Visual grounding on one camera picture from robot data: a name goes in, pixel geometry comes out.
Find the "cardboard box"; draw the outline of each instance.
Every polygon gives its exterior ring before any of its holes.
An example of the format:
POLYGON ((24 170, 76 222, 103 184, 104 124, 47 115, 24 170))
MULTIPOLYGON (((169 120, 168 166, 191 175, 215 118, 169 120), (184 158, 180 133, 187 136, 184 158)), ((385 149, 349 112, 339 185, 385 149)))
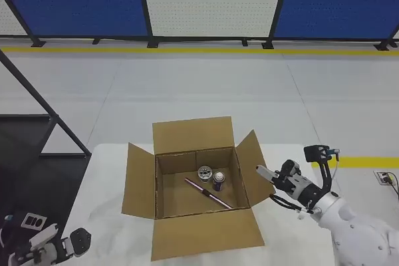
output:
POLYGON ((129 144, 122 213, 154 219, 151 260, 264 245, 251 207, 273 194, 256 173, 265 166, 252 130, 235 147, 230 117, 152 125, 155 155, 129 144), (225 174, 223 189, 197 175, 207 165, 225 174), (226 209, 184 181, 228 203, 226 209))

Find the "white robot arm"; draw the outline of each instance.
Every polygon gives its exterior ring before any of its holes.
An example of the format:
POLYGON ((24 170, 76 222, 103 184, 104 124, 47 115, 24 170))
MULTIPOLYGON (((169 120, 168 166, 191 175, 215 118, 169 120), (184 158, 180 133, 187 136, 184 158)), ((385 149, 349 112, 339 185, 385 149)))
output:
POLYGON ((346 201, 331 192, 331 173, 327 161, 338 150, 328 146, 305 148, 308 162, 317 162, 323 175, 323 187, 319 188, 301 175, 299 165, 287 160, 281 171, 272 172, 257 166, 257 172, 277 189, 303 205, 299 207, 276 195, 270 198, 283 207, 298 212, 305 211, 332 233, 336 256, 346 266, 399 266, 399 231, 379 219, 356 215, 346 201))

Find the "electrical outlet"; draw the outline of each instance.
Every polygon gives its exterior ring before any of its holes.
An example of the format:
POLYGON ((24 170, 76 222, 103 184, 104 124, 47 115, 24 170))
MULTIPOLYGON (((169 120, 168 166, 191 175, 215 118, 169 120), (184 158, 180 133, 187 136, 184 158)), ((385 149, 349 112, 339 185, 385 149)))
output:
POLYGON ((391 178, 390 175, 387 172, 384 171, 374 171, 374 175, 377 178, 378 183, 381 186, 390 186, 390 184, 386 181, 384 181, 384 178, 391 178))

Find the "yellow stripe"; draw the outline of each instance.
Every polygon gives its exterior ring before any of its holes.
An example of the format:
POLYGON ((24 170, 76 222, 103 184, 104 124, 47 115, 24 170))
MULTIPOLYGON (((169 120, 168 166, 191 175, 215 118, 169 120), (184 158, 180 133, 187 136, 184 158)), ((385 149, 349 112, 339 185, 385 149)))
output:
POLYGON ((123 47, 1 47, 4 52, 18 53, 219 53, 219 54, 286 54, 286 55, 378 55, 399 56, 399 51, 350 51, 311 49, 229 49, 229 48, 123 48, 123 47))
MULTIPOLYGON (((335 167, 335 164, 335 158, 329 161, 330 167, 335 167)), ((340 168, 399 168, 399 157, 340 157, 338 166, 340 168)), ((312 167, 319 166, 317 163, 312 163, 312 167)))

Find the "table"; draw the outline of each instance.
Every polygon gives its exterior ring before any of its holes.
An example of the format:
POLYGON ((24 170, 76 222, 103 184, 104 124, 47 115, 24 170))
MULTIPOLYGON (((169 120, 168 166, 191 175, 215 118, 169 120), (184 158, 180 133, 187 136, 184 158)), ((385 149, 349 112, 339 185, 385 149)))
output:
MULTIPOLYGON (((151 144, 137 146, 152 152, 151 144)), ((92 234, 90 250, 63 265, 334 265, 331 233, 310 217, 270 199, 254 206, 264 247, 218 251, 150 261, 154 221, 121 214, 126 177, 127 144, 101 144, 93 152, 63 236, 84 227, 92 234)), ((285 160, 299 163, 302 174, 320 185, 298 144, 261 144, 267 167, 280 170, 285 160)), ((284 193, 277 193, 289 199, 284 193)))

